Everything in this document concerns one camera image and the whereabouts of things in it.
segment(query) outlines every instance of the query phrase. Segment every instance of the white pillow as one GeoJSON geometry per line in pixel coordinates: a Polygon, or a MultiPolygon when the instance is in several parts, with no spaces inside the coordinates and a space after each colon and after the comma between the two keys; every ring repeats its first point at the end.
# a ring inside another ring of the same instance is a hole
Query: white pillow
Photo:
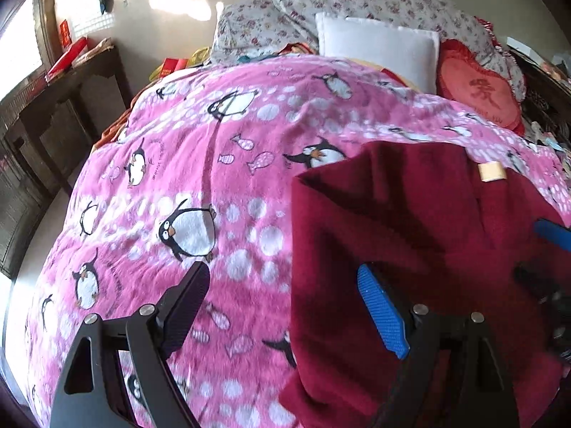
{"type": "Polygon", "coordinates": [[[319,54],[373,62],[436,94],[437,32],[395,27],[375,19],[315,15],[319,54]]]}

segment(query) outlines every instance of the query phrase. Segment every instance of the penguin beak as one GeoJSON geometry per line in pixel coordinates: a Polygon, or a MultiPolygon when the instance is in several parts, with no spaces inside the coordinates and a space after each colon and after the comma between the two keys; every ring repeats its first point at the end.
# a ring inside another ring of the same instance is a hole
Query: penguin beak
{"type": "Polygon", "coordinates": [[[323,156],[325,156],[320,150],[318,149],[314,149],[310,154],[309,154],[313,159],[317,159],[319,161],[321,161],[321,158],[323,156]]]}

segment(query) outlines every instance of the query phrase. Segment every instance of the chinese character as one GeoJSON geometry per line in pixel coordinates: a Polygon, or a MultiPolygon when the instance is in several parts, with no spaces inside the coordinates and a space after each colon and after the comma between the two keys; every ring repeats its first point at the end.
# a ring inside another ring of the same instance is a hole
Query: chinese character
{"type": "Polygon", "coordinates": [[[487,81],[485,78],[475,78],[474,80],[470,81],[471,87],[476,87],[478,90],[476,93],[472,93],[472,98],[481,98],[483,100],[487,100],[492,104],[495,108],[500,108],[492,99],[492,92],[495,92],[496,89],[490,85],[490,82],[487,81]]]}

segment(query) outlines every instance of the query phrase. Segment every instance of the clothing tag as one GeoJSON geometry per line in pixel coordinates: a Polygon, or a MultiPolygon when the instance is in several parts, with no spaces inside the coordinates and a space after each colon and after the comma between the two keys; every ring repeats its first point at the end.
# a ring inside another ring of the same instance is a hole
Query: clothing tag
{"type": "Polygon", "coordinates": [[[480,171],[482,182],[493,182],[494,180],[506,178],[505,169],[498,161],[478,164],[478,170],[480,171]]]}

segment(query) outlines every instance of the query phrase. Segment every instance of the window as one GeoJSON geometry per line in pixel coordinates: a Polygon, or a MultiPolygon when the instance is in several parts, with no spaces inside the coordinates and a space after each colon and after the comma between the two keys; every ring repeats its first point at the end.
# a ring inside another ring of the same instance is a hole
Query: window
{"type": "Polygon", "coordinates": [[[34,0],[26,0],[0,37],[0,100],[42,65],[35,37],[34,0]]]}

